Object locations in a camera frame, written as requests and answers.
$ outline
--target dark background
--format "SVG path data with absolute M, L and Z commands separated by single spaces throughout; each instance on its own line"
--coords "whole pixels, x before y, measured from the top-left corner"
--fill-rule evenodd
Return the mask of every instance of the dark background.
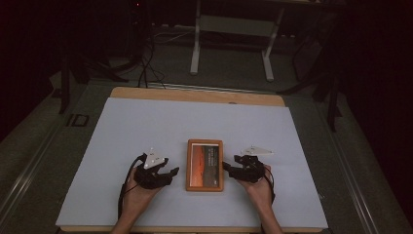
M 52 92 L 48 79 L 60 70 L 62 38 L 96 60 L 105 60 L 108 55 L 127 57 L 132 53 L 129 6 L 121 2 L 2 1 L 1 139 Z M 328 41 L 335 49 L 330 56 L 339 59 L 343 71 L 340 90 L 345 93 L 397 200 L 413 223 L 412 3 L 402 0 L 348 3 L 349 11 Z M 155 0 L 152 9 L 156 24 L 174 26 L 194 22 L 195 1 Z M 271 14 L 257 16 L 271 17 Z M 286 34 L 299 33 L 300 26 L 305 24 L 304 17 L 292 16 L 298 15 L 286 12 L 287 20 L 282 25 Z

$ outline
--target white surface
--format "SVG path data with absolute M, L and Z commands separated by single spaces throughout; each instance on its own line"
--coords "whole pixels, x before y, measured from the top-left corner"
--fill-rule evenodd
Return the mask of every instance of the white surface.
M 286 107 L 110 98 L 68 191 L 56 225 L 113 225 L 117 200 L 131 162 L 148 147 L 178 175 L 137 221 L 140 226 L 256 227 L 259 219 L 242 187 L 225 173 L 223 192 L 185 190 L 187 140 L 221 139 L 224 161 L 246 145 L 275 155 L 272 166 L 282 227 L 325 228 L 327 223 L 289 109 Z

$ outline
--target floor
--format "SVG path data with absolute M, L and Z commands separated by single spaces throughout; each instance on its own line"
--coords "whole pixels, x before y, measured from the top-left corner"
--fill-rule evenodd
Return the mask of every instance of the floor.
M 270 58 L 276 80 L 265 80 L 256 47 L 238 48 L 204 35 L 197 76 L 189 74 L 191 32 L 179 39 L 155 37 L 148 66 L 150 88 L 215 89 L 276 94 L 297 84 L 291 56 L 293 40 L 281 38 Z M 112 59 L 115 64 L 123 62 Z M 82 161 L 99 114 L 111 90 L 136 86 L 138 66 L 115 83 L 91 71 L 88 85 L 72 81 L 71 104 L 59 115 L 59 99 L 48 97 L 0 145 L 0 233 L 57 233 L 59 209 Z M 58 87 L 59 74 L 51 77 Z M 312 172 L 329 229 L 321 233 L 413 233 L 375 161 L 344 95 L 338 99 L 337 132 L 325 121 L 327 102 L 311 98 L 314 87 L 284 96 Z M 89 115 L 86 127 L 70 127 L 70 114 Z

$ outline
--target white table leg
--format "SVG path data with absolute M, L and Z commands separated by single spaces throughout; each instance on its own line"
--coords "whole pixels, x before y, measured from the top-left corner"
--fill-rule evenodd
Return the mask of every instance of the white table leg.
M 279 31 L 279 28 L 280 28 L 280 23 L 282 21 L 283 12 L 284 12 L 284 8 L 281 8 L 279 11 L 279 16 L 277 18 L 277 21 L 274 23 L 274 27 L 270 35 L 270 42 L 268 44 L 268 47 L 266 50 L 262 52 L 262 61 L 264 63 L 265 76 L 267 78 L 267 81 L 269 82 L 274 81 L 273 69 L 271 68 L 271 62 L 270 62 L 270 53 L 273 50 L 274 41 L 277 38 L 277 32 Z
M 201 0 L 197 0 L 197 17 L 195 18 L 195 45 L 192 53 L 191 75 L 198 74 L 198 63 L 200 61 L 200 17 L 201 17 Z

